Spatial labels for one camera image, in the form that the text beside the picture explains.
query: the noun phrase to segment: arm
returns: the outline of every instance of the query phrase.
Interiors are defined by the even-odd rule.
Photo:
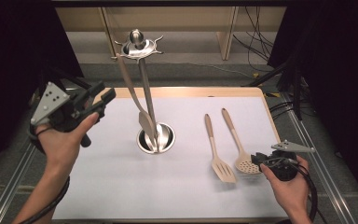
[[[307,170],[309,169],[307,161],[299,156],[297,156],[297,160],[300,165],[304,166]],[[289,216],[292,223],[311,223],[307,214],[309,187],[304,176],[297,173],[294,179],[281,181],[264,164],[261,164],[261,169],[272,186],[278,204]]]
[[[98,113],[93,113],[70,133],[60,133],[51,129],[39,134],[38,138],[47,156],[45,172],[13,223],[20,223],[37,214],[59,195],[76,162],[80,141],[97,119]],[[36,133],[47,127],[47,124],[38,126]],[[53,213],[54,209],[36,223],[49,223]]]

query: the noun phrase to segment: white surface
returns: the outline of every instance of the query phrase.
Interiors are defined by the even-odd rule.
[[[150,155],[138,148],[141,130],[132,99],[115,99],[89,131],[71,186],[54,219],[286,217],[264,175],[236,170],[238,149],[221,113],[227,109],[244,149],[269,154],[278,143],[259,97],[154,98],[157,121],[176,133],[174,146]],[[204,115],[212,120],[217,153],[236,184],[220,181]]]

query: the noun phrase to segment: black curtain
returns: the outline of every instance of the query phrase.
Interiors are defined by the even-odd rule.
[[[46,65],[83,76],[55,8],[49,1],[0,0],[0,152]]]
[[[358,182],[358,1],[327,0],[323,6],[322,22],[310,34],[299,67],[321,121]],[[294,14],[286,19],[303,21]],[[298,26],[294,27],[286,26],[279,34],[282,46],[294,43],[290,31]]]

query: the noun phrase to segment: stainless steel utensil holder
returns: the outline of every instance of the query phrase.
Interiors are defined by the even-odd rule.
[[[136,60],[138,67],[141,73],[141,79],[144,85],[145,100],[147,105],[147,112],[152,119],[155,136],[147,136],[144,130],[138,133],[136,138],[139,148],[149,154],[158,154],[169,150],[174,141],[175,141],[175,132],[173,128],[168,124],[156,122],[156,116],[153,108],[153,101],[150,92],[149,79],[146,71],[146,62],[145,58],[154,53],[162,53],[157,51],[157,41],[162,39],[162,37],[156,39],[155,41],[150,39],[144,39],[144,35],[138,29],[132,30],[129,34],[130,40],[124,44],[118,43],[121,45],[121,56]],[[156,144],[148,144],[147,138],[155,139]]]

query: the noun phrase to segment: metal bracket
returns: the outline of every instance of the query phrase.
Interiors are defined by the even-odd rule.
[[[31,118],[31,124],[36,126],[48,123],[48,116],[69,100],[70,96],[65,91],[61,90],[54,83],[49,82],[34,112],[34,116]]]
[[[314,147],[304,147],[296,143],[289,142],[284,140],[281,143],[272,145],[271,148],[275,148],[281,151],[290,151],[290,152],[315,152]]]

